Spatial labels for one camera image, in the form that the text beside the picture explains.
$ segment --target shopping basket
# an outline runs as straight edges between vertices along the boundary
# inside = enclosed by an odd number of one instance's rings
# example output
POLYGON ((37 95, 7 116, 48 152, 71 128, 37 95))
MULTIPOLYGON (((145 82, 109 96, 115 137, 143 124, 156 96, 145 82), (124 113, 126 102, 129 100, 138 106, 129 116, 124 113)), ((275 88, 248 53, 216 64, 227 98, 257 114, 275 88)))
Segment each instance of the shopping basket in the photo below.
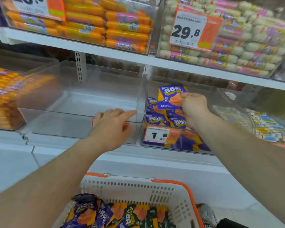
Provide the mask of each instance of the shopping basket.
MULTIPOLYGON (((99 196, 106 203, 165 205, 177 228, 204 228, 190 188, 182 182, 87 173, 77 193, 99 196)), ((69 202, 52 228, 60 228, 74 202, 69 202)))

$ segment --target orange price tag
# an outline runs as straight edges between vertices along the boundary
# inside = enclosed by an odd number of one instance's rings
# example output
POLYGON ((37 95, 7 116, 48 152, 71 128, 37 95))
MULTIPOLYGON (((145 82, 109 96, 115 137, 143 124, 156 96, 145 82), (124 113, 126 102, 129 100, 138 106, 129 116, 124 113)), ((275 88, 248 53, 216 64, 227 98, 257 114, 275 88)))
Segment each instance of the orange price tag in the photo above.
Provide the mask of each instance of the orange price tag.
POLYGON ((180 129, 160 126, 147 126, 144 141, 164 144, 175 144, 180 134, 180 129))
POLYGON ((222 18, 199 14, 190 7, 178 5, 169 43, 209 51, 222 23, 222 18))
POLYGON ((16 11, 65 21, 63 0, 11 0, 16 11))

